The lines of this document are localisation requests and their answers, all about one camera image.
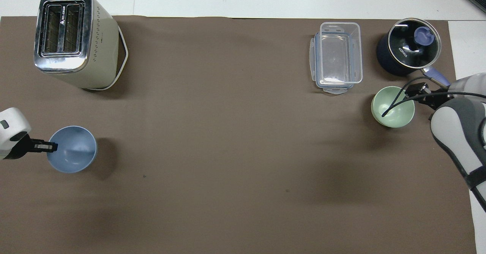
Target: black cable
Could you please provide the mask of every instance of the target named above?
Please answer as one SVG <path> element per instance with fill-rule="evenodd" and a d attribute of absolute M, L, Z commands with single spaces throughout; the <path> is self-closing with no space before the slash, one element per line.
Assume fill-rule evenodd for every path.
<path fill-rule="evenodd" d="M 398 98 L 400 97 L 401 95 L 401 92 L 403 92 L 403 90 L 405 90 L 405 88 L 410 85 L 410 83 L 412 83 L 413 81 L 416 81 L 416 80 L 419 80 L 419 79 L 428 79 L 428 80 L 431 80 L 430 76 L 419 76 L 419 77 L 416 77 L 415 79 L 412 79 L 410 81 L 408 81 L 405 85 L 403 85 L 403 87 L 400 89 L 400 91 L 398 92 L 398 94 L 396 95 L 395 99 L 393 100 L 392 104 L 390 104 L 390 107 L 392 107 L 392 105 L 398 100 Z M 385 112 L 388 112 L 391 110 L 391 108 L 388 107 L 388 109 L 385 111 Z"/>
<path fill-rule="evenodd" d="M 426 93 L 424 95 L 416 95 L 416 96 L 412 96 L 412 97 L 409 97 L 407 99 L 404 99 L 402 101 L 400 101 L 399 103 L 396 103 L 396 104 L 393 104 L 391 107 L 389 107 L 383 114 L 382 114 L 382 117 L 384 117 L 385 115 L 387 115 L 388 112 L 390 112 L 391 109 L 393 109 L 394 107 L 402 104 L 402 103 L 406 103 L 410 100 L 418 100 L 420 98 L 423 98 L 423 97 L 427 97 L 427 96 L 435 96 L 435 95 L 472 95 L 472 96 L 477 96 L 477 97 L 481 97 L 481 98 L 484 98 L 486 99 L 486 95 L 480 95 L 478 93 L 464 93 L 464 92 L 442 92 L 442 93 Z"/>

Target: clear plastic container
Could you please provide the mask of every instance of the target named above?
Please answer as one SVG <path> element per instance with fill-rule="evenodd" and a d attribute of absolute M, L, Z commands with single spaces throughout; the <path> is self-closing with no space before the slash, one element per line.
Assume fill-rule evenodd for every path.
<path fill-rule="evenodd" d="M 311 76 L 328 93 L 345 93 L 363 79 L 361 32 L 354 22 L 324 22 L 311 39 Z"/>

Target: toaster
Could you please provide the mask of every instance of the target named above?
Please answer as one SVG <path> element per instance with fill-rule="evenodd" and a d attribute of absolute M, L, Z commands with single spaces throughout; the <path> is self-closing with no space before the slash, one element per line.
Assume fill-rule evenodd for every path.
<path fill-rule="evenodd" d="M 119 32 L 96 0 L 41 0 L 35 66 L 79 88 L 107 88 L 118 79 Z"/>

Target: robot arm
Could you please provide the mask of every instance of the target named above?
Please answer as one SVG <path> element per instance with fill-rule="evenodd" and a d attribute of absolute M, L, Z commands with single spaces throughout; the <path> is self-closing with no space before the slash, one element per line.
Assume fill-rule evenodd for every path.
<path fill-rule="evenodd" d="M 486 211 L 485 124 L 486 103 L 463 97 L 442 104 L 431 119 L 434 139 Z"/>
<path fill-rule="evenodd" d="M 31 139 L 32 130 L 22 112 L 14 107 L 0 112 L 0 159 L 18 159 L 28 152 L 54 152 L 57 144 Z"/>

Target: light blue bowl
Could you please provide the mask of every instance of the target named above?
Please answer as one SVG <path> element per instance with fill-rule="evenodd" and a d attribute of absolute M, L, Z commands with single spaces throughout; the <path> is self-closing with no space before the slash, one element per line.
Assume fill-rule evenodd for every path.
<path fill-rule="evenodd" d="M 98 145 L 87 129 L 67 126 L 56 131 L 49 142 L 57 143 L 57 151 L 47 153 L 50 165 L 64 173 L 75 173 L 89 166 L 96 157 Z"/>

